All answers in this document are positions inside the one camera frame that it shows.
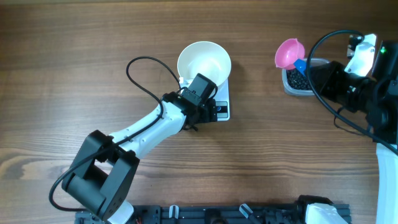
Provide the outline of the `pink scoop with blue handle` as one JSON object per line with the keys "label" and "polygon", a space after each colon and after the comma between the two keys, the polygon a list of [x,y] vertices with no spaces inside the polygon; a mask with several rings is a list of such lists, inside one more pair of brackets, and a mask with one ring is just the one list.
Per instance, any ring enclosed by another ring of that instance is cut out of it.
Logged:
{"label": "pink scoop with blue handle", "polygon": [[305,49],[298,39],[287,39],[275,53],[275,66],[285,70],[296,69],[305,76],[306,65],[304,62]]}

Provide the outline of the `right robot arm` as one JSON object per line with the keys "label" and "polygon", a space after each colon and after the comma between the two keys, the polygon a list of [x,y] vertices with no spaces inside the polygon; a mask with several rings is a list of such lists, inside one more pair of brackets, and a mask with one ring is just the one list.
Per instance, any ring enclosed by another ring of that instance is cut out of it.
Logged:
{"label": "right robot arm", "polygon": [[373,45],[356,46],[345,67],[339,62],[308,66],[297,59],[294,67],[309,80],[315,93],[353,113],[365,113],[364,130],[377,143],[379,193],[377,223],[397,223],[397,42],[386,40],[378,52]]}

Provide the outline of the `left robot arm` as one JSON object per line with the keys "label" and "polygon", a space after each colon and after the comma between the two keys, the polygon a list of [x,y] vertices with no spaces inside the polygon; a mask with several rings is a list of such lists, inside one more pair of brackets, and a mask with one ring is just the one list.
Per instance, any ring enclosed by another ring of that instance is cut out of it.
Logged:
{"label": "left robot arm", "polygon": [[94,131],[83,141],[62,189],[107,223],[127,223],[126,201],[140,160],[164,139],[208,116],[217,85],[197,74],[188,87],[165,94],[160,105],[130,127],[110,134]]}

